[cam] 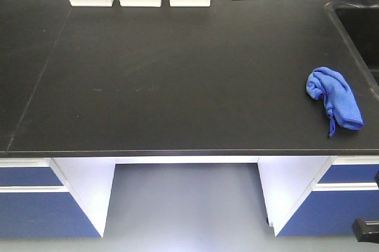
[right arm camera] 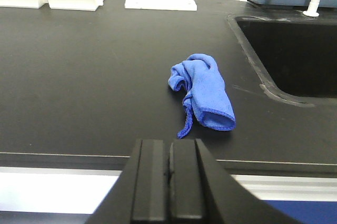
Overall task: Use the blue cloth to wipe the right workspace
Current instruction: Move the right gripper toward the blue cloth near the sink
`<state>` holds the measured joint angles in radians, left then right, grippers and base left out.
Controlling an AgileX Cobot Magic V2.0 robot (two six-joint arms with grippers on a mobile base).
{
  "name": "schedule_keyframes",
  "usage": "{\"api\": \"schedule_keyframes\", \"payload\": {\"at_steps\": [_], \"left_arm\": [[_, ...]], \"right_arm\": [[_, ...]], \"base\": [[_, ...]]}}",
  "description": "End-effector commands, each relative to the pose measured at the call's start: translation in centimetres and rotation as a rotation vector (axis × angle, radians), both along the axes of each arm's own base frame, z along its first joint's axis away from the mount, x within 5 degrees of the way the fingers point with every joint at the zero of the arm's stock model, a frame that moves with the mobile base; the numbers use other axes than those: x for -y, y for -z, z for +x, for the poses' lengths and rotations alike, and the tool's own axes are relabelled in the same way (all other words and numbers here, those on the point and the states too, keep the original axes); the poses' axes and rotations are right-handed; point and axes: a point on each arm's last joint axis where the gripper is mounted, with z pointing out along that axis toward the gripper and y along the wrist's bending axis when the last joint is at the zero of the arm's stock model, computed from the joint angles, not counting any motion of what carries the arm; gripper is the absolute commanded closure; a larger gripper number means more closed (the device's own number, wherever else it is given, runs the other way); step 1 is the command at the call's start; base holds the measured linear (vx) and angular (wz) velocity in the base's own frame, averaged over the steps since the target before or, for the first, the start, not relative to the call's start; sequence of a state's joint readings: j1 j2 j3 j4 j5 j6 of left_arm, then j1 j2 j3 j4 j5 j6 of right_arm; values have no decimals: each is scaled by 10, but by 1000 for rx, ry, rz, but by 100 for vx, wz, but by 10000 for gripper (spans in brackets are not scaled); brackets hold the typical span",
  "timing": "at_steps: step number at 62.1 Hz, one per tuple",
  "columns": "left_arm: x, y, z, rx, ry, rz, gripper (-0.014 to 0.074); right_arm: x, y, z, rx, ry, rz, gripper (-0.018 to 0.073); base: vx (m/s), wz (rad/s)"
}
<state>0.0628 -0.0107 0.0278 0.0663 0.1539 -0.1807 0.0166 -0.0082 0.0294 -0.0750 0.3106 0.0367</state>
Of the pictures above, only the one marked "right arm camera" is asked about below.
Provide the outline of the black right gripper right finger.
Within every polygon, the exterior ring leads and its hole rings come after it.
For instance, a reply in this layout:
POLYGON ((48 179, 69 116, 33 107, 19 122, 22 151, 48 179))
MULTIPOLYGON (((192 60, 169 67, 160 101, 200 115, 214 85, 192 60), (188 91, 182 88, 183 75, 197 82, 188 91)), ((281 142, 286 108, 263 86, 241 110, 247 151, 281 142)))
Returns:
POLYGON ((171 223, 298 223, 241 186, 199 139, 173 141, 169 170, 171 223))

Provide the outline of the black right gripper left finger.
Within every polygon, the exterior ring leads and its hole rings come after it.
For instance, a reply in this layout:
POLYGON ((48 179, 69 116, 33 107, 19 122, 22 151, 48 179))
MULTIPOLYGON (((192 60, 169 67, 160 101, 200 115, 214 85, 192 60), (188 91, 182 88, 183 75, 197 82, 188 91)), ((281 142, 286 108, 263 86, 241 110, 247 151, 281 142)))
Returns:
POLYGON ((167 162, 161 140, 137 140, 116 183, 86 223, 168 223, 167 162))

